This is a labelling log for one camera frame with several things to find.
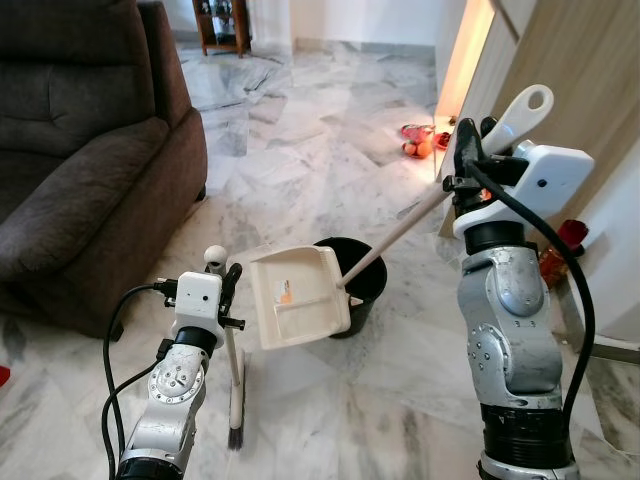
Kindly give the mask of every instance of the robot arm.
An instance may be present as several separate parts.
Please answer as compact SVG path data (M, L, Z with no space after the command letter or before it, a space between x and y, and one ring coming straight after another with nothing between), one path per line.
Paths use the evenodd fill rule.
M211 355L225 344L225 337L228 347L233 344L230 328L244 328L243 321L226 316L242 269L236 264L231 267L233 273L226 275L226 252L224 257L217 265L209 263L211 273L187 272L178 279L175 300L167 302L175 306L171 329L175 340L149 376L147 407L120 459L117 479L179 480L184 476L196 434L196 413L206 395ZM231 351L236 360L235 346Z
M518 159L486 158L469 119L458 124L454 233L470 255L458 303L467 323L467 354L485 423L483 479L576 480L562 415L562 359L548 324L549 292L527 222L492 199L468 174L474 164L538 215L558 213L593 167L577 150L524 142Z

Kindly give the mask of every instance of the wall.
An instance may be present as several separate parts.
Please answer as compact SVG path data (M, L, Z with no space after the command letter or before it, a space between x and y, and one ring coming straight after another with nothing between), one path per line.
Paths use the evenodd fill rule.
M494 15L476 71L462 105L461 118L472 118L476 125L479 125L482 119L490 114L509 73L516 51L517 44L509 34L504 18L502 15ZM455 139L454 133L449 144L455 145ZM454 172L454 151L453 148L447 149L442 164L438 166L442 178ZM452 237L453 209L447 206L447 211L447 218L440 229L440 235Z
M439 89L436 115L460 115L493 18L493 5L489 0L467 0L460 25L454 27L459 32L450 53L444 82Z
M446 1L247 0L247 6L259 45L290 46L297 37L435 45ZM173 30L197 31L191 0L162 2Z
M171 29L178 32L197 32L191 0L162 0Z
M436 39L436 80L438 93L442 92L444 77L456 43L462 14L467 0L449 0L444 2L441 10L440 28Z
M291 0L294 38L435 45L446 0Z
M247 8L254 48L274 45L291 48L293 39L289 0L247 0Z
M590 229L580 263L593 296L596 331L640 344L640 137L578 219ZM574 296L580 303L575 288Z

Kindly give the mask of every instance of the brown sofa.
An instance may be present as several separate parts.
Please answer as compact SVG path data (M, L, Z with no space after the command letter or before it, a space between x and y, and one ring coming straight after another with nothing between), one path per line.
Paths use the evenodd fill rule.
M206 174L202 121L160 2L0 2L5 294L103 336Z

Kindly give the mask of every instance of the wooden cabinet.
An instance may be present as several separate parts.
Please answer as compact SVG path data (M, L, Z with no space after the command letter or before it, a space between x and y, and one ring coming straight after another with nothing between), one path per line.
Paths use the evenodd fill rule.
M242 58L242 55L251 49L249 14L245 0L232 0L230 14L228 12L216 12L216 2L213 0L192 1L203 55L207 55L208 50L228 50L238 52L238 56ZM235 35L221 36L221 32L216 32L215 30L214 19L224 22L233 21Z

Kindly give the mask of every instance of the silver robot arm segment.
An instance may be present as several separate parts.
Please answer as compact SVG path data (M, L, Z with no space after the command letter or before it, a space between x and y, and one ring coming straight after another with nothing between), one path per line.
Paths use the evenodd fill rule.
M538 216L558 213L593 168L579 150L523 142L514 157L486 156L470 119L458 123L454 234L465 240L458 304L485 423L485 480L578 480L562 415L562 358L549 328L549 291L530 227L473 177L484 171Z
M135 458L157 459L171 464L180 475L176 478L182 478L196 434L196 412L206 395L208 363L206 352L198 347L171 347L151 372L147 408L131 435L121 465Z

